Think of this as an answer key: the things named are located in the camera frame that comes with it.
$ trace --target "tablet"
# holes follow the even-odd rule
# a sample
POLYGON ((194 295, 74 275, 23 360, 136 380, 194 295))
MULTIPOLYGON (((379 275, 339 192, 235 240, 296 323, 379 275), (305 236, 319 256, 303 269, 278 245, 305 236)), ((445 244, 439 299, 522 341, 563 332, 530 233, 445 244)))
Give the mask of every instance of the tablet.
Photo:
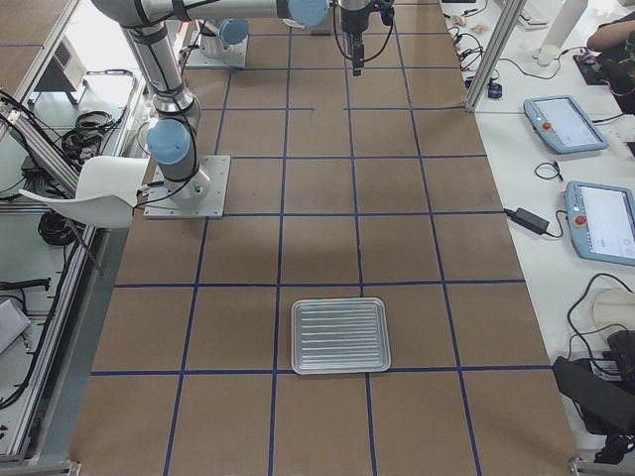
POLYGON ((608 147, 604 136, 571 96, 527 99, 523 109, 534 130, 557 154, 608 147))
POLYGON ((588 260, 635 266, 635 201, 628 188, 572 181, 565 191, 571 240, 588 260))

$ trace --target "tablet screen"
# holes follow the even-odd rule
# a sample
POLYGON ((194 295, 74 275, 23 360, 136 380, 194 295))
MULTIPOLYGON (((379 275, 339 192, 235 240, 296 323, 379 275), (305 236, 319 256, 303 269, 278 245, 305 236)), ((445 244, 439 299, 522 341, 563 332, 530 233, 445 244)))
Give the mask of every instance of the tablet screen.
POLYGON ((635 258, 635 224, 623 191, 581 186, 591 251, 635 258))
POLYGON ((586 119, 568 99, 545 99, 536 101, 536 106, 545 120, 551 123, 554 134, 566 147, 590 146, 601 143, 586 119))

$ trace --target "black power brick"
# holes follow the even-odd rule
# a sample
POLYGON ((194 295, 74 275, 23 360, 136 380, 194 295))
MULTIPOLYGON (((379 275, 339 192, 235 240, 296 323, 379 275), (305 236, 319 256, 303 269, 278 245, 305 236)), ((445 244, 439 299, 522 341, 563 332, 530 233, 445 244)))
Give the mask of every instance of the black power brick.
POLYGON ((505 214, 509 216, 514 223, 518 223, 520 226, 533 231, 537 235, 544 235, 547 232, 547 228, 549 228, 549 221, 535 215, 531 211, 527 211, 525 208, 517 208, 516 211, 505 208, 505 214))

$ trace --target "white chair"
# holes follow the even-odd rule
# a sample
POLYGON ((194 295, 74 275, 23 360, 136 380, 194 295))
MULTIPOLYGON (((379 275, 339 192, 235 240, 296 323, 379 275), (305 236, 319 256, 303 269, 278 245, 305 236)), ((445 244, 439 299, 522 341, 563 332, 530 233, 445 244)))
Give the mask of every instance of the white chair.
POLYGON ((147 167, 148 159, 97 156, 81 168, 74 198, 50 198, 23 189, 20 193, 66 217, 80 245, 101 272, 72 221, 96 228, 130 227, 132 209, 137 204, 137 190, 147 167))

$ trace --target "rectangular tray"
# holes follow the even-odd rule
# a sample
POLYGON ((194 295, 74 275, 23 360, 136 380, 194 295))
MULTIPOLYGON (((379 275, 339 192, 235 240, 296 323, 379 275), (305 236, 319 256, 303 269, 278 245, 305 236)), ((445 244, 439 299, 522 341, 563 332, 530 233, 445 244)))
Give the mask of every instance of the rectangular tray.
POLYGON ((291 362, 298 374, 383 372, 390 367, 381 299, 303 299, 294 303, 291 315, 291 362))

